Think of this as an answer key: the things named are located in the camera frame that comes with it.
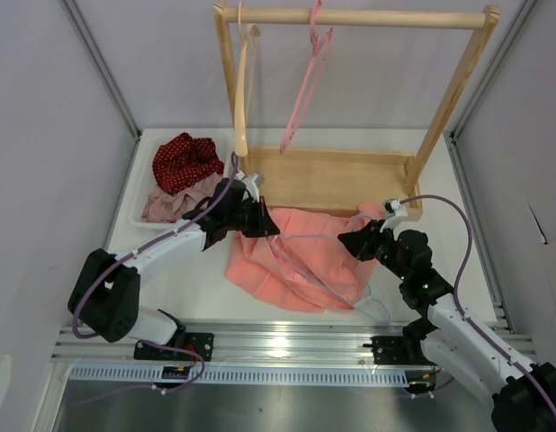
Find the salmon pink skirt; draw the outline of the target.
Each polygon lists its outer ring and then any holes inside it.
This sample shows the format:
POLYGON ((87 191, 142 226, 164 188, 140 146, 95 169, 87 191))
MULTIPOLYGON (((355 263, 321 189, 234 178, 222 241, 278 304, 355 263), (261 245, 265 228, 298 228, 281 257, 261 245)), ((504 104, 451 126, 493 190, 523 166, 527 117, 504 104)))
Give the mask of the salmon pink skirt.
POLYGON ((373 202, 352 217, 290 208, 269 211, 277 236, 233 240, 226 279, 256 300, 287 311, 349 311, 364 296, 376 261, 356 260, 338 240, 379 218, 373 202))

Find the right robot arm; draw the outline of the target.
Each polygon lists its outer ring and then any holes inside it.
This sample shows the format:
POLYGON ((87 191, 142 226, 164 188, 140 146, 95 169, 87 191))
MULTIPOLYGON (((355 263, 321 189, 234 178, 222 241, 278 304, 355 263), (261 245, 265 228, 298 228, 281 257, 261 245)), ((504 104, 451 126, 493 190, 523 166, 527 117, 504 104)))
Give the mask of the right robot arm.
POLYGON ((403 329, 409 362, 442 366, 489 410, 497 431, 556 431, 556 367, 523 355, 462 306, 434 269, 425 233, 396 235, 372 220, 337 238, 356 259, 375 259, 400 279, 404 302, 420 315, 403 329))

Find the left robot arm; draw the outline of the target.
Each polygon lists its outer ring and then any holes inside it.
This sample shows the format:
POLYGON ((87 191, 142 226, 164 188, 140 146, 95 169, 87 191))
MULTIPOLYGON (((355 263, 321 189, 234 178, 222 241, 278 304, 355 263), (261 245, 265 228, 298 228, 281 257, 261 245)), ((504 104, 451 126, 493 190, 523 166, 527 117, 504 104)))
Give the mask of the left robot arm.
POLYGON ((223 178, 212 197, 147 243, 122 254, 102 248, 91 252, 67 304, 74 335, 79 339, 101 337, 109 343, 124 338, 149 341, 163 358, 178 358, 185 349, 185 338, 177 332, 181 323, 165 311, 141 306, 141 288, 230 232, 253 239, 278 235, 259 192, 263 181, 259 174, 223 178))

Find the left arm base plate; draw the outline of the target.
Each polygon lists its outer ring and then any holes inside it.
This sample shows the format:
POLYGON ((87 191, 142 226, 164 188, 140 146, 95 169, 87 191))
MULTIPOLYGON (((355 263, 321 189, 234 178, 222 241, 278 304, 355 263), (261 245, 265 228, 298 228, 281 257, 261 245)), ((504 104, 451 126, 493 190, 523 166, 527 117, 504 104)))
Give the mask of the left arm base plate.
POLYGON ((178 331, 165 345, 140 340, 137 342, 133 358, 135 360, 163 362, 197 361, 193 353, 205 362, 212 357, 215 336, 212 333, 178 331))

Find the light blue wire hanger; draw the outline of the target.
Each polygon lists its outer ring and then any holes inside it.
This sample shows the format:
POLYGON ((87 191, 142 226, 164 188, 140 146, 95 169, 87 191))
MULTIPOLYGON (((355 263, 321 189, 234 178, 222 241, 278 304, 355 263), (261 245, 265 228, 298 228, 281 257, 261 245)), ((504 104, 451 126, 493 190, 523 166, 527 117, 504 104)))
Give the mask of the light blue wire hanger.
MULTIPOLYGON (((298 234, 298 235, 290 235, 290 236, 280 234, 280 235, 277 236, 277 238, 282 240, 283 242, 290 241, 290 240, 293 240, 293 239, 322 239, 322 240, 326 240, 328 242, 334 243, 336 246, 339 246, 339 247, 342 246, 342 243, 337 238, 332 237, 332 236, 328 236, 328 235, 325 235, 325 234, 298 234)), ((356 268, 358 269, 359 275, 362 277, 362 282, 364 283, 365 287, 367 288, 367 292, 366 292, 365 296, 360 301, 355 302, 355 303, 351 303, 344 296, 342 296, 341 294, 336 292, 333 288, 331 288, 330 286, 325 284, 314 273, 312 273, 310 270, 308 270, 304 266, 297 264, 294 260, 287 257, 283 252, 278 251, 277 254, 278 254, 279 257, 282 257, 283 259, 285 259, 288 263, 294 265, 303 275, 307 276, 322 291, 324 291, 326 293, 330 293, 337 300, 340 300, 345 305, 349 306, 352 310, 360 312, 365 317, 370 319, 375 325, 383 326, 383 327, 387 327, 387 326, 390 325, 390 321, 391 321, 390 310, 388 309, 388 307, 386 306, 386 304, 383 301, 381 301, 380 299, 375 298, 375 297, 372 296, 372 287, 369 284, 369 278, 366 276, 366 274, 363 270, 363 264, 361 262, 359 262, 356 265, 356 268), (380 316, 377 316, 377 315, 375 315, 373 313, 370 313, 367 310, 365 310, 363 308, 363 305, 367 302, 373 302, 373 303, 376 303, 378 306, 380 306, 385 311, 386 317, 382 318, 380 316)))

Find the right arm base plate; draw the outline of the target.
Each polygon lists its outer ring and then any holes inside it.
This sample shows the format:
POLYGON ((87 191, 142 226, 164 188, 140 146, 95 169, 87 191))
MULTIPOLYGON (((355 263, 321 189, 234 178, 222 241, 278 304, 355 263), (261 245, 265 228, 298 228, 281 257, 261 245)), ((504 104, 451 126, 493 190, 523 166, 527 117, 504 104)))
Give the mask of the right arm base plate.
POLYGON ((416 343, 406 337, 374 336, 363 344, 372 352, 376 365, 431 365, 416 343))

